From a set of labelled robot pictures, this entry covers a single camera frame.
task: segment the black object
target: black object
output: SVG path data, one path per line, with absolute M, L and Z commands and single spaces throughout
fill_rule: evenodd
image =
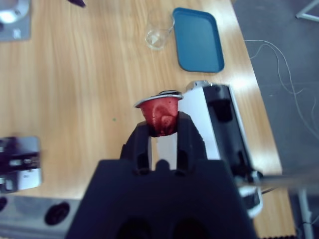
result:
M 21 147 L 16 137 L 0 139 L 0 176 L 38 168 L 39 152 Z
M 8 203 L 7 198 L 5 197 L 0 198 L 0 212 L 6 207 L 7 203 Z
M 54 205 L 49 208 L 45 215 L 44 221 L 50 226 L 61 223 L 69 214 L 70 205 L 66 202 Z
M 204 87 L 203 91 L 220 157 L 227 160 L 234 176 L 252 182 L 251 174 L 254 169 L 240 131 L 240 122 L 236 116 L 229 87 L 213 85 Z
M 85 7 L 85 3 L 82 0 L 68 0 L 70 3 L 73 3 L 75 5 L 78 5 L 80 7 Z
M 29 140 L 17 137 L 0 138 L 0 193 L 18 191 L 21 171 L 40 168 L 40 153 L 30 148 Z
M 138 124 L 120 160 L 99 162 L 67 239 L 257 238 L 227 163 L 207 160 L 190 116 L 177 121 L 177 170 L 160 160 L 151 171 L 149 127 Z

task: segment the blue tray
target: blue tray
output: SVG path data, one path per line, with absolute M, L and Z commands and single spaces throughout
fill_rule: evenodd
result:
M 215 18 L 203 11 L 174 10 L 175 37 L 181 68 L 196 72 L 219 72 L 224 57 Z

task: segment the metal bracket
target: metal bracket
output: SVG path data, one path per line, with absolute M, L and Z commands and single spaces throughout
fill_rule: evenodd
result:
M 14 7 L 0 9 L 0 41 L 18 41 L 30 38 L 30 9 L 30 0 L 17 0 Z
M 313 0 L 311 3 L 309 3 L 307 6 L 305 6 L 300 12 L 296 14 L 296 18 L 303 18 L 310 21 L 317 21 L 319 22 L 319 16 L 314 16 L 311 14 L 307 14 L 306 12 L 313 9 L 316 5 L 319 4 L 319 0 Z

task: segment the clear glass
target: clear glass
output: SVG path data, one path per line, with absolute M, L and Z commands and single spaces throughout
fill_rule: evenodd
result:
M 145 41 L 152 49 L 160 50 L 165 46 L 174 27 L 174 17 L 164 9 L 153 9 L 149 12 Z

